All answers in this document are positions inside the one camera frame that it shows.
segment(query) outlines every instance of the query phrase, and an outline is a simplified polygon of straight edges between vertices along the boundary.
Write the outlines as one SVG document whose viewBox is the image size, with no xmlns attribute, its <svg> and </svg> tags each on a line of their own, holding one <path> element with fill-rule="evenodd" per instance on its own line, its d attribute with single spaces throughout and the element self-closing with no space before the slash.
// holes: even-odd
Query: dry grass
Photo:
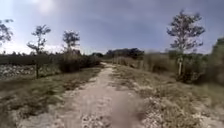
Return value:
<svg viewBox="0 0 224 128">
<path fill-rule="evenodd" d="M 50 104 L 60 102 L 58 95 L 89 81 L 101 68 L 87 68 L 41 79 L 30 76 L 0 82 L 0 127 L 13 124 L 9 114 L 13 110 L 18 110 L 21 118 L 46 112 Z"/>
<path fill-rule="evenodd" d="M 198 113 L 197 104 L 208 108 L 224 108 L 224 89 L 219 86 L 194 86 L 177 83 L 171 78 L 156 75 L 124 66 L 116 67 L 115 77 L 120 78 L 122 85 L 132 87 L 142 97 L 149 98 L 145 104 L 145 112 L 158 112 L 162 117 L 161 127 L 166 128 L 198 128 L 200 121 L 193 115 Z"/>
</svg>

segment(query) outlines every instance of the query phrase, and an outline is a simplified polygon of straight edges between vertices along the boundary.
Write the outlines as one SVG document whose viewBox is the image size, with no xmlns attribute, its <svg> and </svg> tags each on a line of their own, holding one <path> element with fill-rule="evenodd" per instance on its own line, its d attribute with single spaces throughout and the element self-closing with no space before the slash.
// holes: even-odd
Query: distant trees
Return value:
<svg viewBox="0 0 224 128">
<path fill-rule="evenodd" d="M 36 77 L 39 78 L 40 60 L 39 56 L 44 53 L 44 46 L 46 39 L 44 36 L 51 32 L 51 29 L 46 25 L 37 26 L 36 30 L 32 33 L 33 36 L 37 37 L 37 44 L 29 42 L 27 46 L 31 48 L 36 54 Z"/>
<path fill-rule="evenodd" d="M 5 24 L 13 22 L 11 19 L 0 20 L 0 46 L 6 41 L 11 41 L 12 31 Z"/>
<path fill-rule="evenodd" d="M 210 81 L 224 84 L 224 37 L 217 40 L 209 56 L 207 76 Z"/>
<path fill-rule="evenodd" d="M 80 41 L 78 33 L 65 31 L 63 34 L 63 41 L 66 43 L 66 46 L 64 46 L 64 52 L 80 54 L 79 51 L 75 50 L 76 46 L 79 45 L 77 42 Z"/>
<path fill-rule="evenodd" d="M 180 11 L 178 15 L 173 18 L 170 23 L 170 29 L 167 29 L 167 33 L 175 37 L 174 43 L 171 44 L 171 48 L 178 53 L 178 76 L 183 73 L 183 54 L 189 50 L 196 50 L 198 46 L 202 46 L 203 43 L 197 42 L 196 37 L 199 37 L 205 32 L 204 27 L 198 26 L 196 22 L 201 20 L 200 14 L 193 15 L 186 14 L 184 11 Z"/>
<path fill-rule="evenodd" d="M 116 49 L 116 50 L 109 50 L 106 53 L 107 58 L 113 58 L 113 57 L 130 57 L 132 59 L 142 59 L 144 55 L 144 51 L 141 51 L 137 48 L 132 48 L 132 49 Z"/>
</svg>

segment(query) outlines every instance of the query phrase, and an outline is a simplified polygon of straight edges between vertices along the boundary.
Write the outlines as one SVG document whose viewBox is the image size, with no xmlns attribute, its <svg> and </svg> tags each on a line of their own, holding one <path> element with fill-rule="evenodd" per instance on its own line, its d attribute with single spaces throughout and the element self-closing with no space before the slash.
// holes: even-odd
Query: shrub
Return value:
<svg viewBox="0 0 224 128">
<path fill-rule="evenodd" d="M 142 69 L 151 72 L 168 72 L 174 71 L 175 63 L 169 57 L 162 53 L 147 53 L 143 57 Z"/>
<path fill-rule="evenodd" d="M 207 62 L 199 54 L 189 54 L 183 62 L 183 72 L 177 77 L 178 81 L 184 83 L 201 83 L 205 81 Z"/>
<path fill-rule="evenodd" d="M 116 57 L 116 58 L 112 59 L 112 63 L 129 66 L 132 68 L 138 68 L 137 60 L 134 60 L 129 57 Z"/>
<path fill-rule="evenodd" d="M 71 73 L 82 68 L 93 67 L 100 64 L 100 60 L 94 56 L 68 56 L 65 55 L 59 61 L 59 69 L 64 73 Z"/>
</svg>

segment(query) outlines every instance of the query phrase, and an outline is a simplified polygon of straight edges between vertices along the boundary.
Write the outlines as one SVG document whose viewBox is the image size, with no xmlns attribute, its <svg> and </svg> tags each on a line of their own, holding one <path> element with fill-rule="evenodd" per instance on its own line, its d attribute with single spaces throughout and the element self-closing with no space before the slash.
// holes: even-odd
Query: bare tree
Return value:
<svg viewBox="0 0 224 128">
<path fill-rule="evenodd" d="M 67 53 L 74 53 L 77 52 L 75 50 L 76 46 L 79 44 L 77 43 L 80 40 L 79 34 L 73 31 L 65 31 L 63 34 L 63 41 L 66 43 L 64 46 L 64 50 Z"/>
<path fill-rule="evenodd" d="M 179 71 L 178 75 L 182 74 L 183 54 L 189 50 L 195 50 L 198 46 L 202 46 L 203 43 L 197 42 L 196 37 L 199 37 L 205 32 L 204 27 L 198 26 L 196 22 L 201 20 L 199 13 L 190 15 L 184 13 L 183 10 L 180 11 L 178 15 L 173 18 L 170 23 L 170 29 L 167 29 L 167 33 L 175 37 L 174 43 L 171 44 L 171 48 L 179 53 L 178 63 Z"/>
<path fill-rule="evenodd" d="M 12 31 L 5 24 L 13 22 L 11 19 L 0 20 L 0 46 L 6 41 L 11 41 Z"/>
<path fill-rule="evenodd" d="M 31 48 L 36 55 L 36 77 L 39 78 L 39 69 L 40 69 L 40 60 L 39 60 L 39 56 L 42 53 L 45 53 L 44 51 L 44 46 L 46 43 L 46 39 L 44 38 L 44 36 L 48 33 L 51 32 L 51 29 L 49 27 L 47 27 L 46 25 L 43 26 L 37 26 L 36 30 L 32 33 L 33 36 L 37 37 L 37 44 L 35 45 L 34 43 L 29 42 L 27 44 L 27 46 L 29 48 Z"/>
</svg>

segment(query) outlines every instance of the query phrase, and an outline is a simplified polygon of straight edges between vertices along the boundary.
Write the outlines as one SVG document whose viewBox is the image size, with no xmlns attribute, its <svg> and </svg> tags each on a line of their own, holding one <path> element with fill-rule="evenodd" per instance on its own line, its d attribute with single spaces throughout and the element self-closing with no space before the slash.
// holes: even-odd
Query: sandy trail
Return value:
<svg viewBox="0 0 224 128">
<path fill-rule="evenodd" d="M 113 68 L 105 68 L 82 90 L 64 94 L 65 103 L 49 113 L 21 121 L 21 128 L 139 128 L 135 118 L 138 97 L 118 91 L 111 78 Z"/>
</svg>

